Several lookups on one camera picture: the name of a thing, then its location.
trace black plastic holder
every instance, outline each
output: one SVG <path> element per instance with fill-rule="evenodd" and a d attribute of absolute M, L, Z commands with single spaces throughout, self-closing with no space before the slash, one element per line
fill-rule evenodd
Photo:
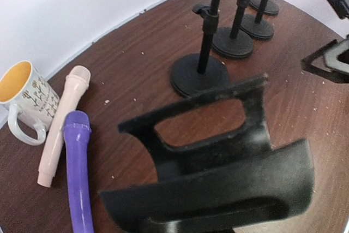
<path fill-rule="evenodd" d="M 220 0 L 212 0 L 210 7 L 196 5 L 193 12 L 203 18 L 204 32 L 200 54 L 190 54 L 176 61 L 171 70 L 171 83 L 174 90 L 192 97 L 207 90 L 227 86 L 229 74 L 222 62 L 209 55 L 213 34 L 218 27 L 218 6 Z"/>
<path fill-rule="evenodd" d="M 263 19 L 264 11 L 266 10 L 269 0 L 261 0 L 258 13 L 256 16 L 251 14 L 245 15 L 241 30 L 247 33 L 250 37 L 257 40 L 270 40 L 274 36 L 274 27 L 268 21 Z"/>
<path fill-rule="evenodd" d="M 252 55 L 253 41 L 243 31 L 240 30 L 245 9 L 249 5 L 249 0 L 237 0 L 237 10 L 232 28 L 221 27 L 213 37 L 213 50 L 229 59 L 244 59 Z"/>
<path fill-rule="evenodd" d="M 118 125 L 149 152 L 158 181 L 101 191 L 113 221 L 129 233 L 233 233 L 233 228 L 302 214 L 311 202 L 314 167 L 306 139 L 272 150 L 265 111 L 267 76 L 233 83 Z M 239 99 L 238 129 L 182 147 L 155 126 L 219 101 Z"/>
<path fill-rule="evenodd" d="M 323 61 L 322 68 L 313 65 L 320 58 Z M 333 40 L 303 58 L 302 68 L 334 83 L 349 83 L 349 35 L 340 42 Z"/>
<path fill-rule="evenodd" d="M 250 7 L 258 11 L 260 8 L 261 0 L 250 0 Z M 268 0 L 266 9 L 264 10 L 264 14 L 268 16 L 277 16 L 279 14 L 279 6 L 275 4 L 273 1 Z"/>

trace stand pole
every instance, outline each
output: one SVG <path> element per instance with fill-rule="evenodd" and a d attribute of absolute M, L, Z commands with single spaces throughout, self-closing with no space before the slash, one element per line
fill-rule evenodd
<path fill-rule="evenodd" d="M 211 6 L 209 9 L 209 14 L 212 16 L 218 16 L 218 7 L 219 7 L 219 2 L 220 0 L 211 0 Z M 204 74 L 206 72 L 207 68 L 207 62 L 208 62 L 208 57 L 209 53 L 211 51 L 211 46 L 212 46 L 212 40 L 213 40 L 213 34 L 211 34 L 211 31 L 205 32 L 205 21 L 203 25 L 203 37 L 202 37 L 202 44 L 201 44 L 201 50 L 200 50 L 200 57 L 197 65 L 197 72 L 199 74 Z"/>
<path fill-rule="evenodd" d="M 249 0 L 237 0 L 237 10 L 232 28 L 219 28 L 213 38 L 213 49 L 219 55 L 231 58 L 242 59 L 249 57 L 253 52 L 253 41 L 240 30 L 240 25 L 248 6 Z"/>
<path fill-rule="evenodd" d="M 210 89 L 229 84 L 226 67 L 209 55 L 213 34 L 218 27 L 220 0 L 211 0 L 210 7 L 196 5 L 193 12 L 203 18 L 203 38 L 200 54 L 190 54 L 177 60 L 171 71 L 171 83 L 176 92 L 192 97 Z"/>
<path fill-rule="evenodd" d="M 268 0 L 261 0 L 260 8 L 255 18 L 255 23 L 260 24 L 263 19 L 264 11 L 267 7 Z"/>

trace stand clamp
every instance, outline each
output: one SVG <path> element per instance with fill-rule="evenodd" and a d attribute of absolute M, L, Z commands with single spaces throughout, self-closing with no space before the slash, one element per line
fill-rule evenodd
<path fill-rule="evenodd" d="M 213 35 L 218 28 L 219 15 L 212 15 L 209 10 L 209 6 L 202 4 L 197 4 L 192 8 L 195 14 L 203 18 L 202 31 L 205 34 Z"/>

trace black microphone stand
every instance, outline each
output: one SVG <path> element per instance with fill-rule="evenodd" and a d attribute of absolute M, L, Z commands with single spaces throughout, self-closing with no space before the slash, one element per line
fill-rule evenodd
<path fill-rule="evenodd" d="M 253 52 L 253 41 L 243 31 L 240 25 L 245 13 L 245 9 L 249 5 L 249 0 L 237 0 L 237 10 L 235 13 L 232 28 L 221 27 L 213 37 L 213 50 L 226 58 L 242 59 L 249 57 Z"/>
<path fill-rule="evenodd" d="M 210 7 L 196 5 L 193 12 L 203 18 L 204 32 L 200 54 L 190 54 L 177 60 L 171 71 L 171 83 L 180 95 L 192 97 L 203 91 L 229 84 L 226 67 L 209 55 L 213 34 L 218 27 L 220 0 L 212 0 Z"/>
<path fill-rule="evenodd" d="M 261 0 L 257 15 L 244 15 L 242 20 L 241 30 L 246 32 L 253 39 L 269 40 L 274 35 L 273 25 L 263 19 L 267 3 L 268 0 Z"/>

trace brown wooden tabletop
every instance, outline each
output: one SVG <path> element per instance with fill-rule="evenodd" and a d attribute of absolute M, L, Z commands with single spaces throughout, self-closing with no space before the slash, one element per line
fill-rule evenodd
<path fill-rule="evenodd" d="M 170 85 L 169 72 L 175 60 L 200 50 L 202 19 L 191 8 L 209 1 L 169 0 L 94 43 L 50 80 L 62 94 L 73 66 L 84 65 L 92 73 L 78 109 L 88 113 L 93 129 L 88 168 L 96 233 L 122 232 L 106 213 L 99 190 L 157 180 L 146 149 L 134 137 L 119 134 L 117 124 L 181 99 Z M 274 38 L 254 41 L 254 53 L 247 60 L 220 59 L 232 81 L 269 74 L 264 102 L 272 143 L 281 147 L 309 139 L 314 197 L 302 216 L 237 232 L 342 232 L 349 215 L 349 85 L 331 83 L 300 67 L 302 58 L 339 36 L 296 7 L 275 1 L 280 14 L 266 17 L 274 25 Z M 220 25 L 231 26 L 236 0 L 221 0 L 219 9 Z M 233 100 L 168 120 L 157 129 L 165 140 L 180 146 L 238 127 L 242 114 Z M 43 146 L 16 140 L 7 126 L 0 132 L 0 226 L 5 233 L 73 231 L 65 152 L 52 188 L 44 188 L 37 185 L 42 150 Z"/>

